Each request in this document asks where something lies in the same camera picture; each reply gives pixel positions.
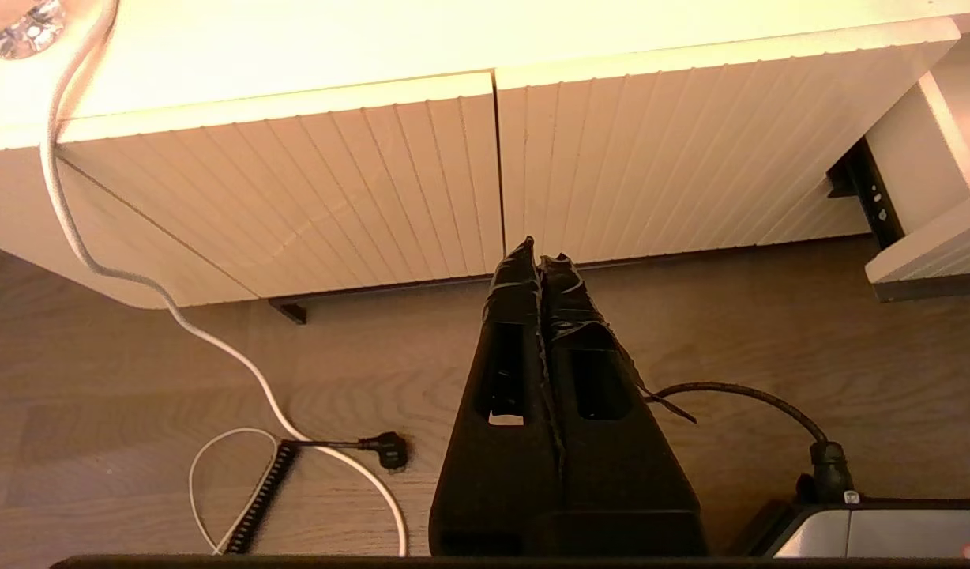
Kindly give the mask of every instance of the white power cord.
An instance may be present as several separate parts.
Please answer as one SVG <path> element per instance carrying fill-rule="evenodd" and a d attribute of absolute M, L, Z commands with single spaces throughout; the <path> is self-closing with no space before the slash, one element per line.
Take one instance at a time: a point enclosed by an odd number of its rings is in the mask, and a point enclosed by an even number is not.
<path fill-rule="evenodd" d="M 67 206 L 67 199 L 63 194 L 62 188 L 60 188 L 60 174 L 56 168 L 56 137 L 58 136 L 60 126 L 62 125 L 59 118 L 60 101 L 62 101 L 63 94 L 65 94 L 67 87 L 70 85 L 71 78 L 73 78 L 74 73 L 77 72 L 77 68 L 81 67 L 81 64 L 83 64 L 85 58 L 88 57 L 88 53 L 91 53 L 92 49 L 95 46 L 98 46 L 98 44 L 106 43 L 107 35 L 110 29 L 113 28 L 113 22 L 116 21 L 118 5 L 119 0 L 106 0 L 106 2 L 103 4 L 103 10 L 99 15 L 99 18 L 96 19 L 96 22 L 92 25 L 92 28 L 88 30 L 88 35 L 85 35 L 84 39 L 81 40 L 81 43 L 78 44 L 77 50 L 74 52 L 73 57 L 71 57 L 71 59 L 67 62 L 66 68 L 63 70 L 62 74 L 60 74 L 58 82 L 56 82 L 55 86 L 53 86 L 51 101 L 49 101 L 49 108 L 46 111 L 46 130 L 43 133 L 43 138 L 39 144 L 39 159 L 42 164 L 46 190 L 49 194 L 51 204 L 53 205 L 53 212 L 56 213 L 56 219 L 58 219 L 58 222 L 60 223 L 60 229 L 63 230 L 63 236 L 67 238 L 67 244 L 70 245 L 70 249 L 73 250 L 74 255 L 77 256 L 77 259 L 80 260 L 81 263 L 85 264 L 85 266 L 88 267 L 88 270 L 91 270 L 92 273 L 102 275 L 102 277 L 120 278 L 122 281 L 137 282 L 140 285 L 153 289 L 154 292 L 158 292 L 159 296 L 163 298 L 167 309 L 170 311 L 170 314 L 172 314 L 172 319 L 177 321 L 179 326 L 197 336 L 197 338 L 200 338 L 210 343 L 210 345 L 221 349 L 222 352 L 228 353 L 229 356 L 235 357 L 241 364 L 246 365 L 247 370 L 250 370 L 251 374 L 254 374 L 254 377 L 257 378 L 258 384 L 261 384 L 261 389 L 264 390 L 264 395 L 267 397 L 268 404 L 271 405 L 271 410 L 273 413 L 275 413 L 275 417 L 278 418 L 278 422 L 280 422 L 283 428 L 285 428 L 290 435 L 295 437 L 295 439 L 310 442 L 312 439 L 309 439 L 308 436 L 305 436 L 299 431 L 299 429 L 295 428 L 295 426 L 293 426 L 287 419 L 285 413 L 282 412 L 282 409 L 280 409 L 280 406 L 278 405 L 278 401 L 275 399 L 275 394 L 271 391 L 271 385 L 269 385 L 268 379 L 264 377 L 261 370 L 258 370 L 257 365 L 255 365 L 253 361 L 247 359 L 246 356 L 244 356 L 238 350 L 233 349 L 232 346 L 228 345 L 221 339 L 216 338 L 215 336 L 188 322 L 186 318 L 182 316 L 182 313 L 179 312 L 177 303 L 175 303 L 172 296 L 168 294 L 167 289 L 165 289 L 163 285 L 159 284 L 159 282 L 153 281 L 152 278 L 145 277 L 145 275 L 128 273 L 126 270 L 111 269 L 111 267 L 102 266 L 96 262 L 94 258 L 92 258 L 91 253 L 88 252 L 88 248 L 85 247 L 85 242 L 81 241 L 81 234 L 78 233 L 77 225 L 74 223 L 74 217 L 71 215 L 69 206 Z M 227 433 L 219 435 L 218 439 L 222 439 L 222 437 L 225 435 L 227 435 Z M 206 446 L 204 446 L 204 449 L 207 449 L 207 447 L 210 447 L 211 444 L 214 443 L 216 443 L 216 439 L 212 439 L 210 443 L 207 443 Z M 352 467 L 355 469 L 355 471 L 358 471 L 359 474 L 365 476 L 366 479 L 376 487 L 376 489 L 383 496 L 383 499 L 386 500 L 388 507 L 390 507 L 391 514 L 394 516 L 394 522 L 397 526 L 397 540 L 399 541 L 397 548 L 398 555 L 401 557 L 407 555 L 408 537 L 407 529 L 404 524 L 404 514 L 402 514 L 401 508 L 397 505 L 397 500 L 394 499 L 394 496 L 390 493 L 387 486 L 384 485 L 383 481 L 377 478 L 377 476 L 364 465 L 359 464 L 359 462 L 354 458 L 348 457 L 347 454 L 343 454 L 338 450 L 327 449 L 327 447 L 318 447 L 318 449 L 323 454 L 328 454 L 330 457 L 337 458 L 338 461 L 342 461 L 344 464 L 349 465 L 349 467 Z M 193 503 L 193 507 L 196 518 L 196 502 Z M 206 539 L 208 539 L 207 532 L 204 532 L 204 534 Z"/>
<path fill-rule="evenodd" d="M 219 555 L 222 553 L 222 547 L 225 547 L 226 541 L 229 541 L 229 537 L 232 537 L 232 533 L 235 532 L 236 526 L 238 526 L 243 520 L 243 516 L 246 516 L 246 513 L 250 511 L 251 505 L 254 505 L 254 500 L 257 499 L 257 494 L 261 493 L 261 489 L 264 486 L 262 486 L 262 484 L 257 485 L 257 488 L 254 489 L 254 493 L 250 495 L 250 499 L 246 501 L 246 506 L 243 507 L 242 511 L 239 512 L 239 515 L 236 516 L 235 522 L 229 526 L 228 531 L 225 532 L 222 539 L 214 541 L 211 539 L 211 533 L 208 533 L 207 527 L 204 527 L 204 522 L 201 519 L 201 515 L 199 512 L 197 512 L 197 498 L 194 497 L 194 472 L 197 469 L 197 462 L 201 460 L 201 457 L 204 456 L 204 452 L 207 451 L 207 449 L 211 449 L 211 446 L 214 446 L 214 444 L 218 443 L 219 440 L 228 439 L 229 436 L 239 435 L 239 433 L 243 432 L 253 432 L 257 433 L 257 435 L 263 435 L 271 442 L 271 460 L 268 461 L 268 467 L 264 469 L 264 474 L 261 475 L 261 482 L 264 481 L 268 474 L 271 473 L 271 468 L 275 465 L 275 454 L 278 453 L 278 439 L 276 439 L 274 435 L 271 435 L 271 433 L 258 428 L 233 428 L 221 433 L 221 435 L 215 436 L 214 439 L 209 440 L 209 442 L 204 443 L 204 446 L 197 451 L 197 454 L 194 454 L 194 459 L 190 462 L 190 474 L 186 475 L 186 488 L 188 488 L 190 494 L 190 511 L 194 515 L 194 523 L 196 523 L 197 531 L 201 533 L 201 537 L 203 537 L 204 541 L 207 541 L 208 545 L 211 546 L 211 553 L 214 555 Z"/>

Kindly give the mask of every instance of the cabinet door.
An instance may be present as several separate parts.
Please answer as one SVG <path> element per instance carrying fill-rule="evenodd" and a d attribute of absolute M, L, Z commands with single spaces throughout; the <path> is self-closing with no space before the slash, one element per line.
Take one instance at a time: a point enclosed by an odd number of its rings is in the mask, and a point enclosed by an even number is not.
<path fill-rule="evenodd" d="M 970 291 L 970 33 L 867 140 L 904 234 L 868 263 L 878 294 Z"/>
<path fill-rule="evenodd" d="M 258 296 L 491 273 L 492 83 L 476 73 L 143 111 L 62 155 Z"/>
<path fill-rule="evenodd" d="M 825 170 L 949 19 L 496 69 L 506 242 L 580 262 L 863 233 Z"/>
<path fill-rule="evenodd" d="M 88 251 L 105 266 L 154 278 L 179 305 L 255 298 L 87 176 L 62 164 L 60 181 Z M 53 215 L 34 148 L 0 152 L 0 249 L 127 305 L 163 306 L 154 291 L 98 277 L 77 261 Z"/>

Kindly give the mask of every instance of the wood grain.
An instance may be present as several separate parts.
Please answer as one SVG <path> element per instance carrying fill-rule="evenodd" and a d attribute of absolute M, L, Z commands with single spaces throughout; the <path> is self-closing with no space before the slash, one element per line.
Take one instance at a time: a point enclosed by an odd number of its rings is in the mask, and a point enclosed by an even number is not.
<path fill-rule="evenodd" d="M 867 239 L 715 252 L 584 273 L 650 386 L 719 379 L 799 405 L 846 447 L 861 490 L 970 497 L 970 296 L 875 302 Z M 243 347 L 312 435 L 412 437 L 387 476 L 426 555 L 428 508 L 474 353 L 486 285 L 326 296 L 297 327 L 264 303 L 191 320 Z M 809 436 L 726 394 L 685 394 L 691 425 L 655 409 L 722 548 L 769 498 L 791 494 Z M 92 552 L 204 552 L 186 505 L 210 436 L 274 428 L 253 379 L 139 311 L 0 252 L 0 567 Z M 359 456 L 367 465 L 374 457 Z M 244 436 L 202 462 L 205 522 L 221 532 L 265 462 Z M 307 453 L 258 551 L 390 555 L 367 483 Z"/>

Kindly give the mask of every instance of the cable connector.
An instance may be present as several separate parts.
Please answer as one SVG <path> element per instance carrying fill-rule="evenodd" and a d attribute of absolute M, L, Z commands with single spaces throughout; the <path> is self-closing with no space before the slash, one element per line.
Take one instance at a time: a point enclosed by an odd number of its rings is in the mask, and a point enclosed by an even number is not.
<path fill-rule="evenodd" d="M 811 444 L 811 464 L 814 465 L 814 494 L 818 503 L 842 504 L 848 491 L 853 491 L 854 481 L 847 468 L 843 447 L 832 440 L 820 440 Z"/>
<path fill-rule="evenodd" d="M 373 439 L 359 439 L 360 450 L 373 450 L 385 469 L 402 469 L 408 464 L 408 443 L 394 431 L 384 432 Z"/>

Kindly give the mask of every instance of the black plastic part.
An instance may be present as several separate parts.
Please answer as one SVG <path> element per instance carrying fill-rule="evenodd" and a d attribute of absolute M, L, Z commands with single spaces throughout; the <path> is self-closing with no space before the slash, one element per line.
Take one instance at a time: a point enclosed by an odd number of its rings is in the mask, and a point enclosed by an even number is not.
<path fill-rule="evenodd" d="M 893 201 L 885 191 L 882 174 L 878 172 L 867 140 L 861 139 L 840 158 L 828 172 L 833 184 L 830 198 L 857 195 L 871 233 L 879 247 L 885 249 L 903 238 L 903 228 L 896 216 Z"/>
<path fill-rule="evenodd" d="M 493 278 L 432 502 L 432 554 L 704 555 L 697 498 L 632 360 L 569 259 L 543 275 L 528 238 Z"/>
<path fill-rule="evenodd" d="M 402 469 L 408 464 L 408 443 L 394 431 L 373 439 L 359 439 L 358 449 L 376 451 L 380 466 L 385 469 Z"/>
<path fill-rule="evenodd" d="M 847 469 L 843 447 L 831 440 L 811 444 L 811 464 L 814 465 L 814 489 L 818 503 L 842 504 L 844 492 L 854 489 L 854 481 Z"/>
<path fill-rule="evenodd" d="M 545 343 L 565 446 L 561 511 L 545 550 L 706 555 L 699 502 L 634 383 L 626 350 L 568 257 L 542 258 Z"/>
<path fill-rule="evenodd" d="M 556 443 L 540 346 L 532 239 L 503 259 L 432 500 L 434 555 L 518 556 L 532 523 L 558 507 Z M 510 418 L 498 424 L 490 417 Z"/>
<path fill-rule="evenodd" d="M 278 496 L 278 491 L 289 475 L 292 465 L 295 464 L 299 456 L 299 447 L 293 440 L 282 440 L 278 444 L 278 451 L 275 453 L 275 460 L 268 475 L 261 482 L 261 491 L 254 498 L 254 503 L 247 509 L 246 515 L 240 519 L 232 536 L 229 537 L 228 545 L 225 548 L 226 554 L 246 555 L 250 553 L 250 548 L 254 546 L 254 538 L 257 536 L 261 524 L 264 523 L 264 516 L 268 514 L 268 509 Z"/>
<path fill-rule="evenodd" d="M 875 282 L 872 287 L 878 302 L 883 303 L 933 299 L 938 296 L 964 296 L 970 295 L 970 273 Z"/>
<path fill-rule="evenodd" d="M 294 302 L 285 302 L 280 299 L 270 299 L 269 305 L 280 312 L 283 316 L 296 324 L 302 326 L 306 324 L 306 309 Z"/>

